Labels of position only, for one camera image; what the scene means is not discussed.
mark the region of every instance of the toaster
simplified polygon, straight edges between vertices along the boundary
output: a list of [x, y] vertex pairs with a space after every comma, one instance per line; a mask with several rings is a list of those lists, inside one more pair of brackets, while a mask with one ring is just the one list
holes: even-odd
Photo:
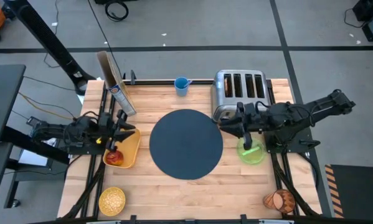
[[[221, 70], [217, 72], [211, 86], [212, 120], [218, 123], [222, 118], [231, 118], [236, 112], [236, 104], [242, 102], [269, 105], [265, 74], [257, 70]], [[260, 111], [266, 108], [258, 105]]]

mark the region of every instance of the blue mug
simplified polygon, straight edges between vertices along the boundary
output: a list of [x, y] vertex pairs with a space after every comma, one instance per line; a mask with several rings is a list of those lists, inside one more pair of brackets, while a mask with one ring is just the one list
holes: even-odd
[[179, 77], [175, 79], [174, 86], [176, 89], [176, 94], [178, 96], [186, 96], [187, 89], [189, 88], [188, 83], [189, 83], [189, 80], [185, 77]]

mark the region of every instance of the concrete floor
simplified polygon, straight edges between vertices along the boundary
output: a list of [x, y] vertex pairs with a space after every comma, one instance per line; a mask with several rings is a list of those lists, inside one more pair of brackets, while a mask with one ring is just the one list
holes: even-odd
[[[54, 0], [29, 0], [47, 24], [56, 22]], [[361, 29], [343, 23], [344, 10], [356, 0], [276, 0], [286, 43], [289, 46], [373, 45]], [[323, 97], [340, 88], [357, 106], [347, 116], [328, 118], [312, 128], [322, 175], [325, 164], [373, 166], [373, 50], [291, 51], [295, 77], [289, 77], [281, 41], [269, 0], [139, 0], [126, 3], [129, 17], [123, 22], [106, 18], [103, 6], [93, 3], [103, 30], [112, 47], [234, 46], [230, 50], [188, 50], [159, 52], [115, 52], [122, 72], [133, 69], [139, 79], [213, 78], [221, 69], [255, 69], [267, 78], [296, 78], [304, 102]], [[84, 0], [58, 0], [57, 36], [68, 48], [107, 47], [98, 24]], [[356, 22], [348, 14], [350, 22]], [[7, 22], [2, 29], [0, 49], [41, 49], [40, 43], [18, 21]], [[235, 46], [277, 46], [278, 50], [237, 50]], [[77, 62], [94, 77], [101, 71], [94, 52], [72, 53]], [[0, 54], [0, 64], [24, 64], [27, 76], [57, 85], [72, 87], [61, 68], [48, 68], [44, 54]], [[81, 104], [72, 91], [24, 80], [21, 92], [37, 101], [63, 106], [79, 114]], [[50, 123], [67, 123], [30, 107], [18, 98], [14, 110]], [[11, 114], [8, 125], [24, 133], [30, 128], [25, 119]], [[19, 150], [14, 150], [17, 157]], [[41, 222], [56, 217], [63, 182], [21, 183], [16, 197], [22, 206], [3, 210], [10, 177], [4, 177], [0, 189], [0, 223]], [[328, 189], [319, 191], [326, 197]], [[327, 201], [322, 202], [324, 210]]]

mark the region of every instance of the warning stripe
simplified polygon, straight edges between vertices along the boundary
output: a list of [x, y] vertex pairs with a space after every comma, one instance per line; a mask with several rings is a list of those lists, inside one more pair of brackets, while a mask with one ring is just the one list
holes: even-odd
[[334, 177], [334, 171], [331, 165], [325, 165], [326, 177], [330, 188], [330, 197], [333, 202], [334, 216], [336, 218], [344, 218], [341, 208], [341, 201], [339, 199], [339, 192], [337, 190], [336, 178]]

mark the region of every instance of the box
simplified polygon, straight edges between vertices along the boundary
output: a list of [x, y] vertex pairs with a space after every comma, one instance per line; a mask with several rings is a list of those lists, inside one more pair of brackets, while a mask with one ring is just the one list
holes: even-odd
[[126, 85], [121, 78], [121, 72], [117, 71], [114, 67], [106, 51], [98, 52], [97, 57], [100, 67], [102, 68], [103, 76], [105, 77], [107, 90], [115, 97], [121, 109], [128, 116], [136, 114], [130, 94], [127, 92]]

